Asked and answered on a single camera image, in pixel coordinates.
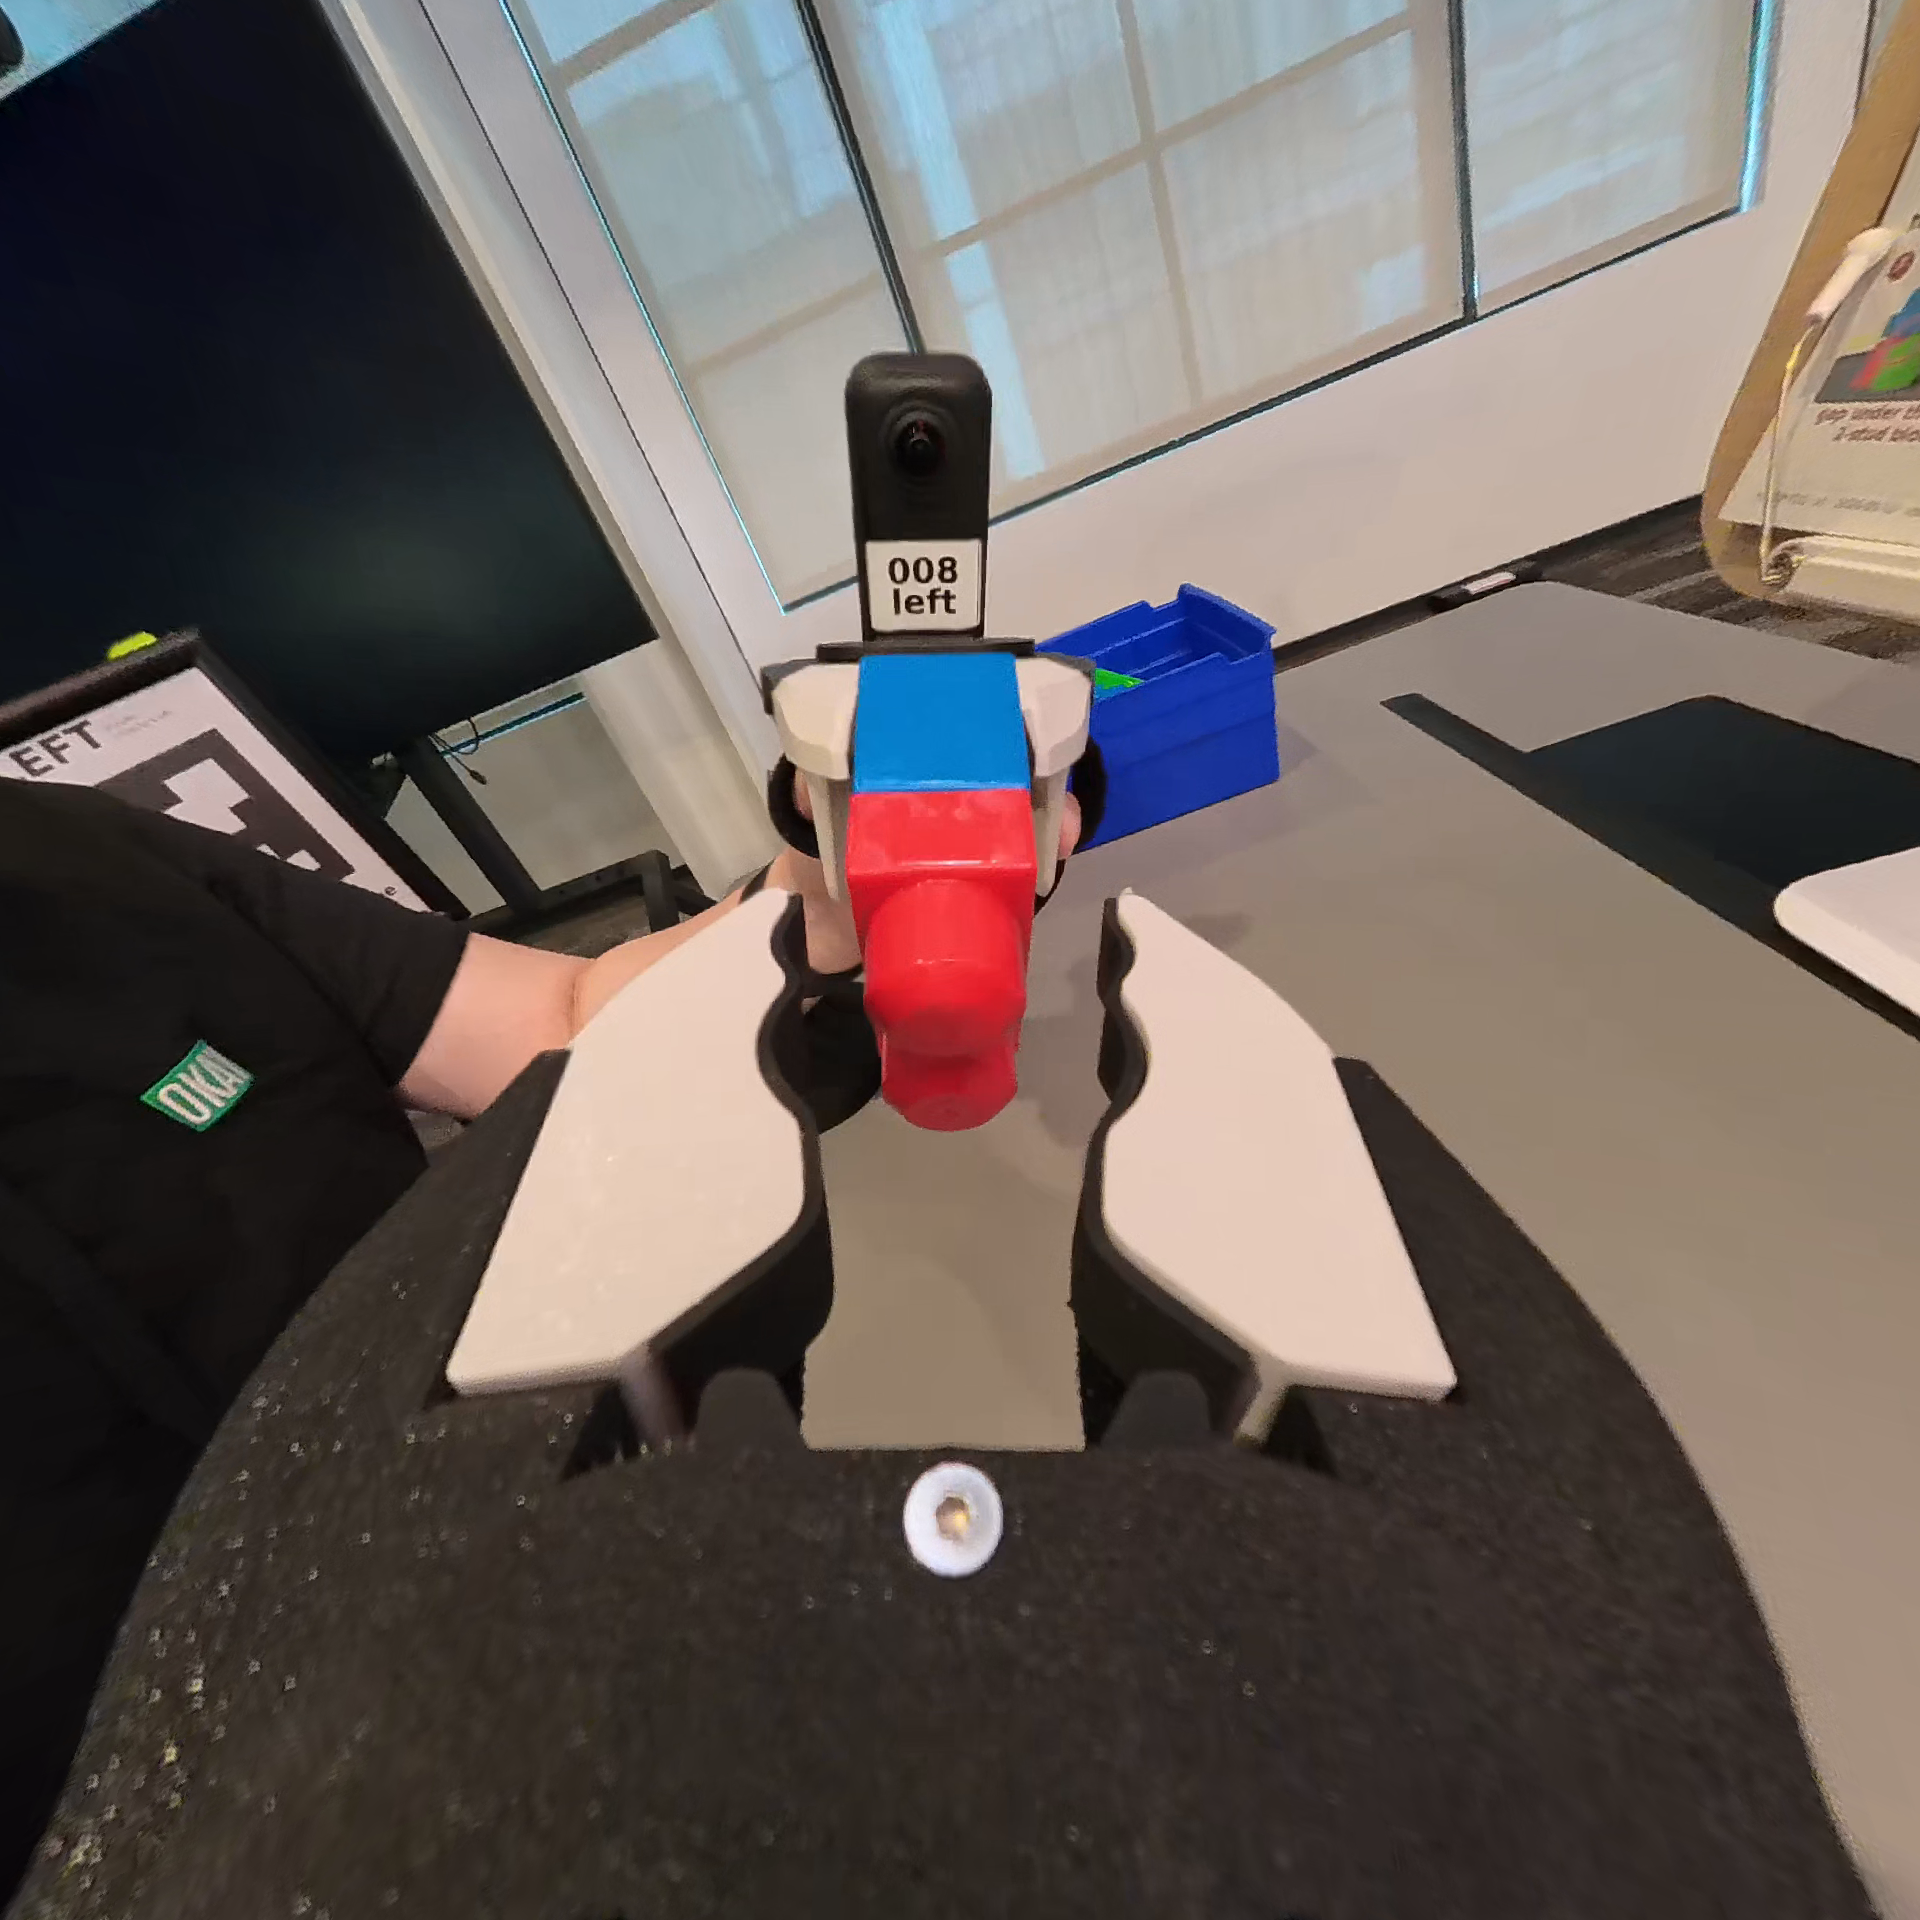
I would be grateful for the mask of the person's left hand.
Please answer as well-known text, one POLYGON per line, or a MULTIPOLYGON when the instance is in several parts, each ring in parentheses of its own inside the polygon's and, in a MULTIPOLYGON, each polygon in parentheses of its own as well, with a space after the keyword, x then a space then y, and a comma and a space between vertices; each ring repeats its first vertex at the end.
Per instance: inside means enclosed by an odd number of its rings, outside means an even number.
POLYGON ((805 902, 807 966, 816 977, 828 979, 860 971, 862 953, 849 907, 832 897, 829 873, 823 862, 799 846, 807 834, 792 820, 812 830, 812 797, 802 777, 785 758, 770 772, 768 806, 770 815, 784 820, 784 825, 774 823, 784 838, 784 850, 770 862, 765 873, 740 884, 737 901, 745 901, 765 884, 785 889, 805 902))

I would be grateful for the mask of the white board stand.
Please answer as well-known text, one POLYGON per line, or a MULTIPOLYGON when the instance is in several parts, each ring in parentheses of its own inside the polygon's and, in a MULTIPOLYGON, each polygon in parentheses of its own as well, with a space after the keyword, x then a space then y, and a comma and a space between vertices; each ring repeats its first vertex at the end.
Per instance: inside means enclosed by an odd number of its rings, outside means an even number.
POLYGON ((1917 1017, 1917 849, 1790 882, 1777 929, 1853 982, 1917 1017))

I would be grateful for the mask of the blue plastic bin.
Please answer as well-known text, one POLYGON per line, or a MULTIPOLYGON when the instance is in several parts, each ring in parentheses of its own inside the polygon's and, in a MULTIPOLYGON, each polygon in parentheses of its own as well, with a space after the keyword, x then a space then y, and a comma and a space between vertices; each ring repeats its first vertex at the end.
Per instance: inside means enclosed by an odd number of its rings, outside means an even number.
POLYGON ((1137 676, 1092 705, 1106 806, 1085 849, 1280 779, 1272 629, 1205 588, 1133 604, 1042 639, 1040 652, 1137 676))

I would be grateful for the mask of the wooden display board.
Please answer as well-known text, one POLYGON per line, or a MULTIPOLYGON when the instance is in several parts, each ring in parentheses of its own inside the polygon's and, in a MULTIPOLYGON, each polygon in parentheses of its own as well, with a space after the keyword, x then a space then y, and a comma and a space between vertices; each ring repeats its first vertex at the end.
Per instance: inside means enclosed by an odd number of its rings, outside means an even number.
POLYGON ((1855 122, 1760 346, 1743 373, 1700 499, 1700 535, 1716 573, 1740 594, 1782 606, 1887 622, 1916 634, 1916 546, 1829 535, 1764 540, 1754 455, 1773 418, 1786 353, 1816 287, 1860 230, 1917 225, 1917 18, 1916 4, 1873 4, 1873 58, 1855 122))

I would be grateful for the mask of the person's left forearm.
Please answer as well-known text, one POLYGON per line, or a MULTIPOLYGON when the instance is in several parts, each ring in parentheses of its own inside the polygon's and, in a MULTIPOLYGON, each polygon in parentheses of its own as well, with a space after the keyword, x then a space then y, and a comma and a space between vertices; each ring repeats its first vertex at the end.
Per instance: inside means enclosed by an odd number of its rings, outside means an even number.
POLYGON ((742 902, 734 892, 697 918, 597 957, 470 934, 447 994, 399 1079, 413 1113, 476 1119, 543 1052, 568 1049, 620 993, 742 902))

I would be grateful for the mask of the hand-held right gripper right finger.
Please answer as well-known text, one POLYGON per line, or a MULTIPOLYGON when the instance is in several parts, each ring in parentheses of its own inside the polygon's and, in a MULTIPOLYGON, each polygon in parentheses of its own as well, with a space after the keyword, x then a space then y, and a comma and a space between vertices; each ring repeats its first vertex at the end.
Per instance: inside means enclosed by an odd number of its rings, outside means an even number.
POLYGON ((1261 1444, 1294 1388, 1445 1402, 1434 1325, 1336 1055, 1258 977, 1137 892, 1101 907, 1100 1115, 1072 1228, 1094 1444, 1144 1377, 1261 1444))

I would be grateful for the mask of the red one-stud block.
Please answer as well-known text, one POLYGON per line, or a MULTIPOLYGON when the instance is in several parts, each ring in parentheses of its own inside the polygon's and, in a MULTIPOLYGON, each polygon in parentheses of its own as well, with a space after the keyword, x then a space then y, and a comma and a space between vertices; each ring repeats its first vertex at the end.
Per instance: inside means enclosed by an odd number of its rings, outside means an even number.
POLYGON ((855 790, 845 879, 879 1095, 969 1132, 1017 1092, 1037 849, 1023 787, 855 790))

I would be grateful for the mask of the blue one-stud block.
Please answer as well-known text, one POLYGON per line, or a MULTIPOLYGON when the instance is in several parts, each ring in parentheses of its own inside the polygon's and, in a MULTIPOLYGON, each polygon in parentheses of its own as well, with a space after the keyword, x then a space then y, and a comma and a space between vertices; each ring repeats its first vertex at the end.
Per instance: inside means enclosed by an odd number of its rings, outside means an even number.
POLYGON ((1015 657, 877 654, 855 673, 856 796, 1031 787, 1015 657))

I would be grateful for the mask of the person in black shirt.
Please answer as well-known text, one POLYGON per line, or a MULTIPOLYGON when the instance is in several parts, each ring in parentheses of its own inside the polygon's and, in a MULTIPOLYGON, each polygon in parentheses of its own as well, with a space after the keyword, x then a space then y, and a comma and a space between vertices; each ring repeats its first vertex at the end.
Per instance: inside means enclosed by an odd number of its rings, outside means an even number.
POLYGON ((5 1874, 212 1427, 425 1170, 399 1105, 463 929, 5 781, 5 1874))

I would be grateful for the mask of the framed marker sign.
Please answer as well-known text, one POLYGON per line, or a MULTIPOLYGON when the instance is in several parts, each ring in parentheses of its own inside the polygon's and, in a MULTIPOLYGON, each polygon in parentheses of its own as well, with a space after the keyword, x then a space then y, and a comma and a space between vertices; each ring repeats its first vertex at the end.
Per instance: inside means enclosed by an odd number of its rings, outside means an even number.
POLYGON ((454 922, 466 905, 194 630, 136 634, 1 707, 6 779, 95 788, 454 922))

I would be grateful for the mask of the black desk plate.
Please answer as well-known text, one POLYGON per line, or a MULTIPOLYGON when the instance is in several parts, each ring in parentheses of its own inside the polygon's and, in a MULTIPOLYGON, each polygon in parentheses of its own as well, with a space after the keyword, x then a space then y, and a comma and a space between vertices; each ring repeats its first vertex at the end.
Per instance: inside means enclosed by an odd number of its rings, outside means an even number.
POLYGON ((1796 879, 1916 849, 1911 758, 1716 695, 1532 753, 1422 692, 1383 708, 1916 1041, 1916 1012, 1773 914, 1796 879))

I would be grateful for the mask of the black monitor stand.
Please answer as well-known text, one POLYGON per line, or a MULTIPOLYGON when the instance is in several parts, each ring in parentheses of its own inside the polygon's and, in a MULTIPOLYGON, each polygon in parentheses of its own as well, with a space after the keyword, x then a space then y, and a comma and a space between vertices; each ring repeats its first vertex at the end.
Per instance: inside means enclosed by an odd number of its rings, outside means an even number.
POLYGON ((710 901, 573 681, 351 767, 377 815, 480 930, 610 914, 648 930, 710 901))

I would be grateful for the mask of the large window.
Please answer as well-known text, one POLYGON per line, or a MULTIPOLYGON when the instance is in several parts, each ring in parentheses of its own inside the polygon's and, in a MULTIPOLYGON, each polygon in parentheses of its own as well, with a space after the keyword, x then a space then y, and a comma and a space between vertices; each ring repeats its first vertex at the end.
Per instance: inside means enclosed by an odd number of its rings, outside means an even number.
POLYGON ((973 356, 992 514, 1743 207, 1769 4, 502 4, 759 577, 845 378, 973 356))

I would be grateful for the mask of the black monitor screen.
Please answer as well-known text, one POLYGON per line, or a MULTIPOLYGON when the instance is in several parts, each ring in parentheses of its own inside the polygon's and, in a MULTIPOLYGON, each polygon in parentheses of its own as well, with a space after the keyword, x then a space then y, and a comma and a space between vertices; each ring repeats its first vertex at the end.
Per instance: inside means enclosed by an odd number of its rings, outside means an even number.
POLYGON ((5 99, 1 414, 5 700, 194 630, 370 762, 656 637, 316 4, 5 99))

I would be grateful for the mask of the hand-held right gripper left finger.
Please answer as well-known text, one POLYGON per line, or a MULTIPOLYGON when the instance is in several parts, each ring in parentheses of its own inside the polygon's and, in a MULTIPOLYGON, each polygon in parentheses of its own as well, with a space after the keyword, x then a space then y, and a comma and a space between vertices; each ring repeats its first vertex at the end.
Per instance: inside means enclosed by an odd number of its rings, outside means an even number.
POLYGON ((802 901, 765 886, 621 985, 570 1042, 447 1348, 447 1433, 799 1437, 792 1382, 832 1309, 818 1130, 777 1029, 802 901))

